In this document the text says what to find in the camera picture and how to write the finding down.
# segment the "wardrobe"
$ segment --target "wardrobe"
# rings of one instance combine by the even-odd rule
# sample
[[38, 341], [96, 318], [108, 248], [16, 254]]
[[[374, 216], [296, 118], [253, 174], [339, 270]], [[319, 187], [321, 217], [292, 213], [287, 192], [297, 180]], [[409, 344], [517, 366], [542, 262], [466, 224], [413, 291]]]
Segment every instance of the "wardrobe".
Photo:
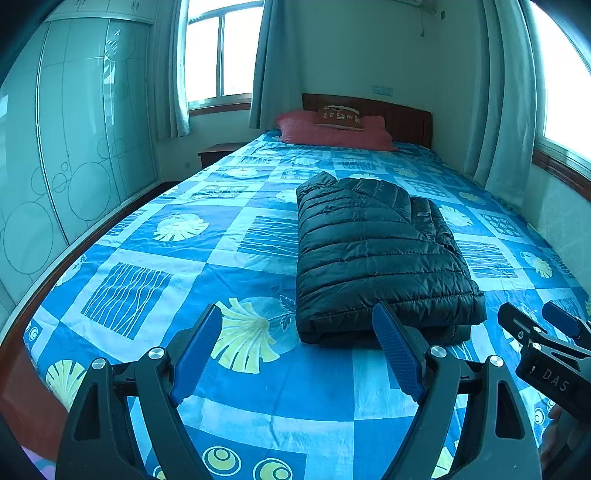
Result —
[[66, 0], [0, 87], [0, 330], [69, 245], [157, 181], [147, 108], [157, 0]]

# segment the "window frame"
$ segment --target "window frame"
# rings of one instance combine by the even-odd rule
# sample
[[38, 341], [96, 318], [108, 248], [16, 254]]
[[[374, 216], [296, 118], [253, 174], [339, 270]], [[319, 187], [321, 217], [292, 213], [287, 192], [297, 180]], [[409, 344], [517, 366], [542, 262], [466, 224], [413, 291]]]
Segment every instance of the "window frame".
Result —
[[[535, 16], [534, 16], [533, 12], [531, 13], [531, 21], [534, 23], [534, 26], [535, 26], [534, 31], [536, 32], [536, 35], [538, 36], [538, 38], [535, 40], [535, 48], [538, 51], [537, 52], [538, 58], [543, 62], [544, 61], [544, 53], [542, 51], [540, 40], [539, 40], [540, 30], [538, 29], [538, 25], [536, 23]], [[589, 74], [591, 75], [591, 70], [589, 69], [589, 63], [584, 59], [584, 57], [582, 56], [581, 51], [579, 50], [577, 45], [575, 45], [573, 40], [567, 35], [567, 33], [562, 29], [562, 27], [560, 25], [558, 25], [558, 23], [556, 23], [556, 26], [560, 29], [560, 31], [563, 33], [563, 35], [567, 38], [567, 40], [572, 45], [572, 47], [576, 50], [577, 54], [579, 55], [579, 58], [581, 59], [581, 61], [585, 65], [585, 67], [587, 68], [587, 71], [589, 71]], [[541, 75], [544, 75], [543, 64], [538, 65], [536, 62], [535, 67], [537, 70], [538, 69], [540, 70]], [[538, 116], [538, 123], [537, 123], [536, 129], [535, 129], [534, 149], [541, 151], [542, 153], [551, 157], [553, 160], [556, 160], [557, 162], [561, 163], [562, 165], [566, 166], [567, 168], [574, 170], [575, 172], [581, 174], [583, 177], [585, 177], [586, 179], [591, 181], [591, 158], [587, 159], [586, 157], [579, 155], [574, 150], [571, 150], [566, 145], [563, 145], [563, 144], [560, 144], [560, 143], [555, 142], [553, 140], [550, 140], [549, 138], [544, 136], [546, 122], [547, 122], [547, 118], [548, 118], [548, 111], [547, 111], [548, 90], [546, 89], [545, 81], [543, 81], [543, 85], [544, 85], [544, 105], [542, 105], [542, 106], [538, 105], [538, 108], [543, 108], [544, 113], [542, 116]]]
[[251, 93], [238, 93], [235, 95], [224, 95], [223, 94], [223, 39], [224, 39], [224, 27], [226, 21], [226, 14], [230, 12], [236, 12], [239, 10], [246, 10], [249, 8], [262, 7], [264, 0], [255, 0], [249, 2], [243, 2], [241, 4], [230, 5], [229, 7], [217, 8], [202, 13], [197, 17], [189, 18], [189, 25], [200, 22], [201, 20], [208, 20], [211, 18], [218, 17], [217, 26], [217, 68], [216, 68], [216, 96], [206, 98], [202, 100], [193, 100], [189, 102], [189, 110], [198, 110], [201, 108], [210, 108], [221, 105], [243, 105], [244, 103], [252, 100]]

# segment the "wooden headboard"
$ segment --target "wooden headboard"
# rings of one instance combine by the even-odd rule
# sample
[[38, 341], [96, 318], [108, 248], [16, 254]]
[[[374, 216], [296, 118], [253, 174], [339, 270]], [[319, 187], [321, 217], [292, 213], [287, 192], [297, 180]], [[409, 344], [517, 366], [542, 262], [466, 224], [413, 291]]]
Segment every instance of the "wooden headboard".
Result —
[[301, 97], [304, 110], [317, 111], [324, 105], [343, 105], [359, 110], [361, 116], [383, 116], [386, 130], [393, 140], [431, 148], [433, 117], [429, 112], [395, 103], [340, 95], [303, 93]]

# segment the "bed frame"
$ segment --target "bed frame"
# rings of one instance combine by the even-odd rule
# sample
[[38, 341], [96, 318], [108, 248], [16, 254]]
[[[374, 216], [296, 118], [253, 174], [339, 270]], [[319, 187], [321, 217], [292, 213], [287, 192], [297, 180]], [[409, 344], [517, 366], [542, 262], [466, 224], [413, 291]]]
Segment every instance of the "bed frame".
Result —
[[[302, 94], [302, 101], [304, 109], [310, 111], [325, 105], [343, 105], [355, 108], [362, 116], [383, 116], [386, 130], [394, 140], [431, 147], [433, 118], [429, 112], [378, 100], [317, 93]], [[67, 411], [39, 379], [22, 341], [24, 329], [53, 285], [77, 258], [120, 220], [171, 186], [164, 183], [148, 192], [72, 251], [32, 294], [0, 345], [0, 411], [20, 444], [49, 460], [57, 459]]]
[[383, 116], [386, 130], [393, 140], [431, 148], [433, 116], [430, 112], [396, 103], [340, 95], [304, 93], [301, 97], [304, 110], [318, 111], [325, 105], [343, 105], [358, 110], [361, 116]]

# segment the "metal screw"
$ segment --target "metal screw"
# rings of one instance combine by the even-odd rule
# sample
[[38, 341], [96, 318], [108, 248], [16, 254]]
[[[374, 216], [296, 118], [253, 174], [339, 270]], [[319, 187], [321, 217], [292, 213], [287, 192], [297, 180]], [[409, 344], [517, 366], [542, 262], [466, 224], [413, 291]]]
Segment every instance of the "metal screw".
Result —
[[491, 356], [491, 363], [495, 367], [502, 367], [503, 365], [505, 365], [505, 362], [503, 361], [503, 359], [500, 356], [498, 356], [498, 355], [492, 355]]
[[100, 370], [107, 364], [107, 360], [104, 358], [97, 358], [94, 362], [92, 362], [92, 368], [95, 370]]
[[152, 348], [149, 352], [148, 352], [148, 356], [152, 359], [152, 360], [158, 360], [160, 358], [162, 358], [164, 356], [164, 348], [162, 347], [155, 347]]
[[447, 355], [447, 351], [441, 346], [432, 346], [431, 355], [436, 356], [437, 358], [443, 358]]

